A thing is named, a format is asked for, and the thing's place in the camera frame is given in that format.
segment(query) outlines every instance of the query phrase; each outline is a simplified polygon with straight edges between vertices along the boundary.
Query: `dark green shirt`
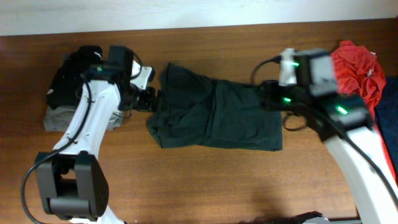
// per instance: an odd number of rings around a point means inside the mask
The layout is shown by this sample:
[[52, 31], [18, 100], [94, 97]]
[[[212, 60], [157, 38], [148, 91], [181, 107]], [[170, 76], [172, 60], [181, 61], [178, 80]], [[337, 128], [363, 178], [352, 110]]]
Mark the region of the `dark green shirt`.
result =
[[280, 112], [262, 109], [258, 87], [211, 79], [173, 64], [160, 83], [157, 112], [147, 127], [162, 148], [282, 149]]

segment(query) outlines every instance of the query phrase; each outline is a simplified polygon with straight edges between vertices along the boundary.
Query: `black cable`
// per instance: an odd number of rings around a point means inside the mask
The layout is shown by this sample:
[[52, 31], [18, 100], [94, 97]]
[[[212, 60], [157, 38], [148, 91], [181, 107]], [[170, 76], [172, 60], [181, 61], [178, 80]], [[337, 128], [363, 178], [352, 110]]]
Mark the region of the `black cable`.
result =
[[253, 72], [251, 73], [250, 83], [251, 83], [252, 85], [254, 85], [254, 78], [256, 77], [256, 73], [257, 73], [257, 71], [258, 71], [263, 65], [265, 65], [266, 63], [269, 63], [269, 62], [276, 62], [276, 63], [279, 63], [281, 60], [282, 60], [282, 57], [281, 57], [280, 55], [278, 55], [278, 56], [276, 56], [276, 57], [274, 57], [274, 58], [271, 58], [271, 59], [269, 59], [269, 60], [265, 60], [265, 61], [261, 62], [260, 64], [258, 64], [258, 65], [254, 68]]
[[38, 221], [38, 220], [31, 214], [31, 212], [29, 211], [29, 209], [28, 209], [28, 207], [27, 207], [27, 204], [26, 204], [26, 197], [25, 197], [25, 187], [26, 187], [27, 179], [29, 178], [29, 176], [31, 175], [31, 173], [32, 173], [39, 165], [41, 165], [41, 164], [43, 164], [45, 161], [47, 161], [47, 160], [53, 158], [54, 156], [56, 156], [56, 155], [59, 154], [60, 152], [62, 152], [62, 151], [64, 151], [65, 149], [67, 149], [71, 144], [73, 144], [73, 142], [75, 142], [76, 138], [79, 136], [81, 130], [83, 129], [83, 127], [84, 127], [84, 125], [85, 125], [85, 123], [86, 123], [87, 117], [88, 117], [88, 113], [90, 112], [91, 103], [92, 103], [93, 101], [92, 101], [92, 98], [91, 98], [91, 89], [90, 89], [90, 86], [89, 86], [89, 84], [88, 84], [86, 78], [83, 76], [83, 74], [80, 74], [80, 76], [81, 76], [81, 78], [83, 79], [83, 82], [84, 82], [84, 84], [85, 84], [86, 87], [87, 87], [87, 91], [88, 91], [88, 104], [87, 104], [86, 113], [85, 113], [85, 115], [84, 115], [84, 117], [83, 117], [83, 120], [82, 120], [81, 123], [80, 123], [79, 128], [77, 129], [75, 135], [73, 135], [73, 137], [70, 138], [69, 141], [68, 141], [64, 146], [62, 146], [62, 147], [59, 148], [59, 149], [53, 150], [53, 151], [52, 151], [48, 156], [46, 156], [44, 159], [42, 159], [42, 160], [39, 161], [39, 162], [36, 162], [36, 163], [26, 172], [26, 175], [25, 175], [25, 177], [24, 177], [24, 179], [23, 179], [23, 181], [22, 181], [22, 185], [21, 185], [21, 202], [22, 202], [22, 207], [24, 208], [24, 211], [25, 211], [26, 215], [28, 216], [28, 218], [29, 218], [32, 222], [34, 222], [34, 223], [36, 223], [36, 224], [45, 224], [45, 223], [42, 223], [42, 222]]
[[138, 64], [139, 64], [139, 71], [137, 75], [134, 75], [133, 77], [130, 77], [130, 80], [135, 79], [139, 76], [139, 74], [141, 74], [142, 71], [142, 61], [141, 58], [138, 57], [138, 54], [134, 53], [134, 56], [136, 56], [137, 60], [138, 60]]
[[284, 117], [284, 119], [282, 120], [282, 126], [288, 130], [288, 131], [300, 131], [303, 130], [304, 128], [308, 127], [307, 123], [305, 123], [305, 125], [297, 127], [297, 128], [288, 128], [286, 125], [287, 120], [289, 120], [289, 118], [291, 116], [296, 116], [293, 112], [287, 112], [286, 116]]
[[119, 118], [129, 119], [129, 118], [131, 118], [131, 116], [132, 116], [132, 109], [130, 109], [130, 114], [129, 114], [129, 116], [123, 117], [123, 116], [120, 116], [120, 115], [118, 115], [118, 114], [116, 114], [116, 113], [113, 113], [113, 115], [115, 115], [115, 116], [117, 116], [117, 117], [119, 117]]

